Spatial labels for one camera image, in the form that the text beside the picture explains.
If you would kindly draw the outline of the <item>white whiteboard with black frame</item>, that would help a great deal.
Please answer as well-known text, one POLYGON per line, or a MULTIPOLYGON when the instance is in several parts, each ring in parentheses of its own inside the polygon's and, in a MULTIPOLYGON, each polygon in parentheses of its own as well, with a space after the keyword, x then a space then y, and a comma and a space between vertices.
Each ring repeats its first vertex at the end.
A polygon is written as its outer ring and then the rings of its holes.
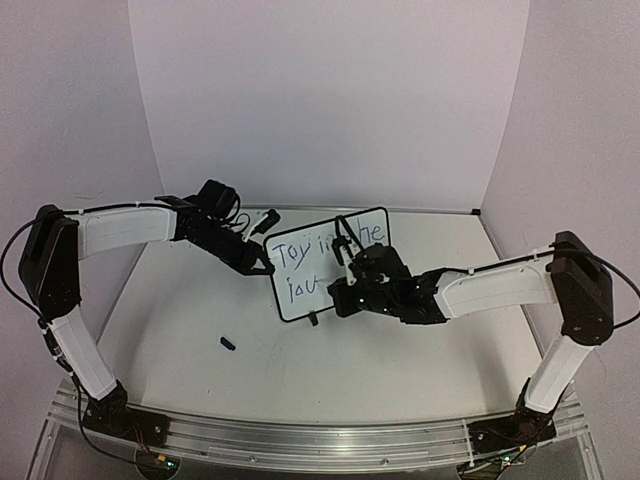
POLYGON ((345 275, 332 249, 337 233, 348 236, 334 217, 301 222, 295 215, 286 217, 294 225, 264 239, 264 249, 274 272, 272 288, 281 320, 291 323, 311 313, 333 307, 328 286, 345 275))

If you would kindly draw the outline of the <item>blue marker cap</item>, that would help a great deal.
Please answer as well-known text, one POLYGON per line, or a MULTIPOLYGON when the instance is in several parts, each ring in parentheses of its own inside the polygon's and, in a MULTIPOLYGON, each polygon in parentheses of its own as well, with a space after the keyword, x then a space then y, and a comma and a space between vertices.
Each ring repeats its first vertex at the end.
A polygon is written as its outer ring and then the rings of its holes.
POLYGON ((235 351, 236 350, 236 346, 230 340, 228 340, 226 337, 221 337, 220 338, 220 344, 222 346, 224 346, 229 351, 235 351))

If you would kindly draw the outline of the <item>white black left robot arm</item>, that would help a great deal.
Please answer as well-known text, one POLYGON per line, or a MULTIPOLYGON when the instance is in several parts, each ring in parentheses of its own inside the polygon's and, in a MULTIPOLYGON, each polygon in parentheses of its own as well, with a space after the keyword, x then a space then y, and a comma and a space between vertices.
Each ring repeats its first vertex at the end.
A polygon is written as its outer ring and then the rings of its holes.
POLYGON ((83 430, 161 447, 170 420, 132 406, 100 351, 84 318, 82 262, 123 248, 186 242, 243 276, 269 276, 274 267, 254 238, 281 217, 269 209, 242 225, 243 214, 233 187, 208 180, 187 197, 163 195, 76 210, 47 204, 25 226, 28 237, 18 263, 27 293, 23 301, 35 311, 54 361, 76 388, 83 430))

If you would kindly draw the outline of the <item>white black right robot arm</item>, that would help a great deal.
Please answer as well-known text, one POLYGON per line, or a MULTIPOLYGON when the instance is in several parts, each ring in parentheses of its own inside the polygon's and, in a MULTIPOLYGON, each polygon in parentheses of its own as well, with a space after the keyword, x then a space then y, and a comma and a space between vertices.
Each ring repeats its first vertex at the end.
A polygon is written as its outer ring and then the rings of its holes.
POLYGON ((332 250, 344 276, 328 287, 336 313, 372 312, 406 325, 437 325, 503 307, 556 305, 561 325, 510 415, 468 427, 476 453, 532 446, 555 437, 553 416, 582 363, 614 331, 613 285, 581 240, 559 232, 548 250, 467 269, 414 275, 391 246, 340 235, 332 250))

